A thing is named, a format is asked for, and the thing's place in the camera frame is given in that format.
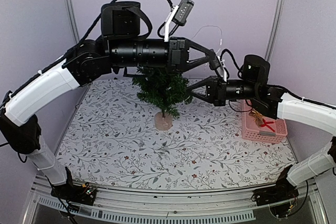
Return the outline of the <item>small green christmas tree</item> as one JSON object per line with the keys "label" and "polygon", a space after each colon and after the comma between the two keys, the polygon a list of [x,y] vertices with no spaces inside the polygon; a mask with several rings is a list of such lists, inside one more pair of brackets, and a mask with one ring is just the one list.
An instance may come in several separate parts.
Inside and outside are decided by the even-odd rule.
{"label": "small green christmas tree", "polygon": [[139,76],[133,77],[132,84],[140,88],[137,97],[160,110],[154,116],[156,129],[169,130],[173,120],[180,117],[177,104],[192,101],[186,91],[189,80],[181,73],[169,73],[165,68],[138,67],[136,72]]}

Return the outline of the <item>pink plastic basket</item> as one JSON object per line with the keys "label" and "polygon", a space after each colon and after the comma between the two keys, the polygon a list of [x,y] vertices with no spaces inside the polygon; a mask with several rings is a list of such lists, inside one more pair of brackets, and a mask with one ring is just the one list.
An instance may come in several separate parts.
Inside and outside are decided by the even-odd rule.
{"label": "pink plastic basket", "polygon": [[251,107],[248,106],[246,101],[241,102],[240,108],[243,110],[242,113],[242,138],[245,140],[264,142],[271,144],[280,143],[288,134],[286,122],[282,119],[271,119],[263,116],[266,121],[273,121],[274,124],[271,126],[275,129],[272,132],[266,127],[258,127],[249,112],[252,111]]}

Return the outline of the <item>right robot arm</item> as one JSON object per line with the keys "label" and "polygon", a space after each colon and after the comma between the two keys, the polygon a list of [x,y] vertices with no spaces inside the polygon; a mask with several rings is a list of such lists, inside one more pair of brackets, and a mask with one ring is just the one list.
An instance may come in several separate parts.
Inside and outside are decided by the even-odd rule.
{"label": "right robot arm", "polygon": [[[267,83],[270,63],[256,55],[246,55],[240,80],[208,77],[187,88],[195,98],[214,106],[230,100],[250,100],[252,108],[272,119],[295,121],[335,136],[335,106],[299,97],[288,89]],[[335,138],[304,161],[286,167],[279,175],[271,196],[284,200],[302,182],[335,168]]]}

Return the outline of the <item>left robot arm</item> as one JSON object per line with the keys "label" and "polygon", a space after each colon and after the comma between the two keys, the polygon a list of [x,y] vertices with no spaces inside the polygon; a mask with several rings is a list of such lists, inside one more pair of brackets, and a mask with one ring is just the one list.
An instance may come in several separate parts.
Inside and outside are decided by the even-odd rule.
{"label": "left robot arm", "polygon": [[164,36],[151,39],[149,33],[140,32],[141,23],[146,24],[148,31],[152,30],[140,3],[112,0],[102,6],[94,21],[101,25],[98,39],[83,36],[63,56],[16,91],[5,95],[1,104],[2,135],[12,150],[28,157],[67,200],[77,197],[78,188],[72,184],[69,169],[61,165],[46,146],[37,111],[64,93],[128,67],[163,68],[172,73],[184,73],[208,63],[216,80],[226,80],[223,64],[213,50],[173,36],[170,24],[184,26],[193,6],[191,0],[171,5],[164,22]]}

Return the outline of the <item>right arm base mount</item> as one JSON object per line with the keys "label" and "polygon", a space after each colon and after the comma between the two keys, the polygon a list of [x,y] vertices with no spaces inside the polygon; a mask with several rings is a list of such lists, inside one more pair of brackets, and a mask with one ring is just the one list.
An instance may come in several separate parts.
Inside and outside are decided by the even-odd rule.
{"label": "right arm base mount", "polygon": [[270,187],[254,190],[251,201],[255,202],[257,206],[268,205],[271,214],[280,219],[289,217],[293,213],[298,196],[296,187],[286,183],[276,183]]}

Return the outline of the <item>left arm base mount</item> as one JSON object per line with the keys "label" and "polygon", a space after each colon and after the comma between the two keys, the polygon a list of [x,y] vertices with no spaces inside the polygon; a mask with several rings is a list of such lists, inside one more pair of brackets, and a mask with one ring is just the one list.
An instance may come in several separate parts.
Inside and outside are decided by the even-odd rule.
{"label": "left arm base mount", "polygon": [[97,188],[87,183],[80,186],[71,184],[53,186],[51,190],[53,197],[88,206],[93,206],[96,194]]}

